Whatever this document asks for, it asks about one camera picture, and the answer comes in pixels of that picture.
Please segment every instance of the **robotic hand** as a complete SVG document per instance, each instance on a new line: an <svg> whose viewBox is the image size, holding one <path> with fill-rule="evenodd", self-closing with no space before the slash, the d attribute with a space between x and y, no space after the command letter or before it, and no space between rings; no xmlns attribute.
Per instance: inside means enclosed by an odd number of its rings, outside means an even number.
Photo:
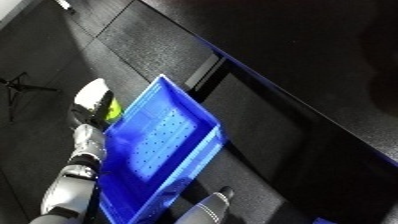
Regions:
<svg viewBox="0 0 398 224"><path fill-rule="evenodd" d="M74 132L75 151L47 190L42 216L31 224L91 223L98 208L97 179L106 157L102 131L82 124Z"/></svg>
<svg viewBox="0 0 398 224"><path fill-rule="evenodd" d="M41 205L42 216L30 224L89 224L94 221L100 193L97 181L101 164L106 159L103 131L108 126L107 121L117 118L119 107L101 79L89 83L77 94L68 114L74 129L75 150L46 192ZM176 224L221 223L233 195L231 188L222 188L191 208Z"/></svg>

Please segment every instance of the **black mat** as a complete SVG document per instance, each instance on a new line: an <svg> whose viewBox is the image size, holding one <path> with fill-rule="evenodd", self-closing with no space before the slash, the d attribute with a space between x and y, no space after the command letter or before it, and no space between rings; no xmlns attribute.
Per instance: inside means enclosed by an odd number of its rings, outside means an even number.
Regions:
<svg viewBox="0 0 398 224"><path fill-rule="evenodd" d="M210 56L193 36L139 1L99 36L147 80L166 74L183 83Z"/></svg>
<svg viewBox="0 0 398 224"><path fill-rule="evenodd" d="M90 35L100 34L134 0L69 0L76 13L71 16Z"/></svg>

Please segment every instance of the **floor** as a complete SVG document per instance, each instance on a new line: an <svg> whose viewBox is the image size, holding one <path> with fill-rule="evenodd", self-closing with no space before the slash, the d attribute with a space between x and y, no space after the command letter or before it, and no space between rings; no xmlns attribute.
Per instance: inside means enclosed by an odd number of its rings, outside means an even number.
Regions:
<svg viewBox="0 0 398 224"><path fill-rule="evenodd" d="M24 94L12 124L0 112L0 221L39 214L71 153L66 111L82 86L102 77L126 107L160 73L183 85L212 55L209 41L315 110L233 71L203 103L231 142L161 223L224 185L237 191L227 223L394 223L398 175L384 158L396 158L398 133L393 1L145 2L71 0L69 15L42 1L1 30L2 77L26 71L26 83L62 93Z"/></svg>

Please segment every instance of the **tripod leg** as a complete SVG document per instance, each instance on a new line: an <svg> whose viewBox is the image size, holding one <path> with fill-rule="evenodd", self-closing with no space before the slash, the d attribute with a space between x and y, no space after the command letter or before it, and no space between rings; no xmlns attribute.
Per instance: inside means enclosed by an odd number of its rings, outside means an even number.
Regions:
<svg viewBox="0 0 398 224"><path fill-rule="evenodd" d="M14 121L14 101L16 95L12 95L11 89L7 89L7 95L8 95L8 120L10 122Z"/></svg>
<svg viewBox="0 0 398 224"><path fill-rule="evenodd" d="M29 86L29 85L19 85L19 87L23 91L29 91L29 90L44 90L44 91L53 91L53 92L59 92L59 89L53 89L53 88L47 88L47 87L41 87L41 86Z"/></svg>
<svg viewBox="0 0 398 224"><path fill-rule="evenodd" d="M17 77L11 79L10 82L15 82L16 81L18 85L21 85L21 77L24 76L24 75L28 75L28 73L22 72Z"/></svg>

